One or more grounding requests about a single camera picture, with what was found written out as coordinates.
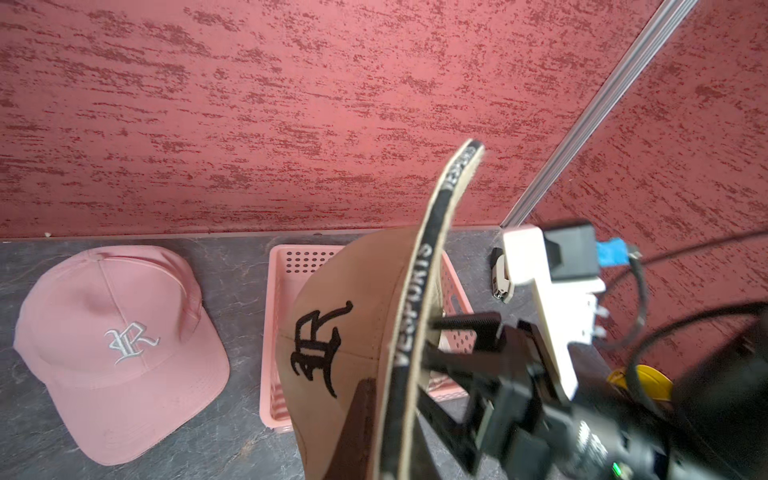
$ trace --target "yellow object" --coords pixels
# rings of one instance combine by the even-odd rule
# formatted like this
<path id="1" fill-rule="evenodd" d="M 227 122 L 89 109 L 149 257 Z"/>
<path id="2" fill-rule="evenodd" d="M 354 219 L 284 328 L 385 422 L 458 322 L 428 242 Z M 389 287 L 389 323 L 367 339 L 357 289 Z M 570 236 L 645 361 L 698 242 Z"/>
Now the yellow object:
<path id="1" fill-rule="evenodd" d="M 608 383 L 627 389 L 626 369 L 616 369 L 607 378 Z M 669 402 L 672 399 L 672 381 L 652 366 L 638 365 L 637 376 L 643 390 L 654 400 Z"/>

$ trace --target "white mount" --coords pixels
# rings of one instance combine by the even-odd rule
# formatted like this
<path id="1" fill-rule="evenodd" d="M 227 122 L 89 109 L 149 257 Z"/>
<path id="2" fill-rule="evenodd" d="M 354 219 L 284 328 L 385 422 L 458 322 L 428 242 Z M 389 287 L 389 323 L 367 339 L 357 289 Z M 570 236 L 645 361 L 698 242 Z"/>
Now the white mount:
<path id="1" fill-rule="evenodd" d="M 596 293 L 605 291 L 598 277 L 552 283 L 541 229 L 532 225 L 508 228 L 503 232 L 506 279 L 504 302 L 509 303 L 516 285 L 533 283 L 538 304 L 537 323 L 558 371 L 562 389 L 572 399 L 578 387 L 568 344 L 592 343 Z"/>

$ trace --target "black embroidered logo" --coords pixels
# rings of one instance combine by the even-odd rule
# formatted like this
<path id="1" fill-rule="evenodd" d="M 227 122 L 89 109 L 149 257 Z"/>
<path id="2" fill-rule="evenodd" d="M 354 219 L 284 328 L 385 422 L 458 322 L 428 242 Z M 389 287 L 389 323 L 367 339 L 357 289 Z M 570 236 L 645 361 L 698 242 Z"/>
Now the black embroidered logo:
<path id="1" fill-rule="evenodd" d="M 336 351 L 341 346 L 341 336 L 339 335 L 339 329 L 333 327 L 331 340 L 329 342 L 320 342 L 317 340 L 317 330 L 325 322 L 338 316 L 346 315 L 351 311 L 352 302 L 347 301 L 344 308 L 332 310 L 323 316 L 320 316 L 319 310 L 315 310 L 314 312 L 307 313 L 296 322 L 296 352 L 290 354 L 290 366 L 299 375 L 299 371 L 296 370 L 296 364 L 298 364 L 304 376 L 310 382 L 313 380 L 313 371 L 315 369 L 322 369 L 326 387 L 333 398 L 336 398 L 336 392 L 333 391 L 333 386 L 331 385 L 331 362 L 333 362 L 333 356 L 336 355 Z M 310 339 L 303 340 L 301 338 L 301 327 L 307 322 L 311 322 Z M 301 349 L 316 350 L 317 352 L 322 352 L 323 355 L 307 355 L 302 353 Z"/>

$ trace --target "blue connector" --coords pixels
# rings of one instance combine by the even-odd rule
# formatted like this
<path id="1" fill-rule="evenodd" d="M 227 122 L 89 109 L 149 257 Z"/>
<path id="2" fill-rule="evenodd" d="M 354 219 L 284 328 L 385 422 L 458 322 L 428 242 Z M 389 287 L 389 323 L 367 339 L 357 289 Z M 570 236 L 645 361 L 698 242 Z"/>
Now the blue connector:
<path id="1" fill-rule="evenodd" d="M 629 265 L 627 244 L 621 238 L 611 238 L 607 242 L 598 242 L 598 263 L 603 268 Z"/>

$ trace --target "pink baseball cap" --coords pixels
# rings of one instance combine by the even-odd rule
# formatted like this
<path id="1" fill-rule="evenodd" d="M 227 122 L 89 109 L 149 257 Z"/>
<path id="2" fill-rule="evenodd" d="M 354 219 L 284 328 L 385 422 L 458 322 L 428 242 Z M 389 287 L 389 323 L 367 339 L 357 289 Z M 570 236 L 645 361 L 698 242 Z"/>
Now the pink baseball cap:
<path id="1" fill-rule="evenodd" d="M 14 348 L 102 465 L 156 445 L 230 373 L 189 264 L 152 246 L 86 250 L 50 269 L 22 304 Z"/>

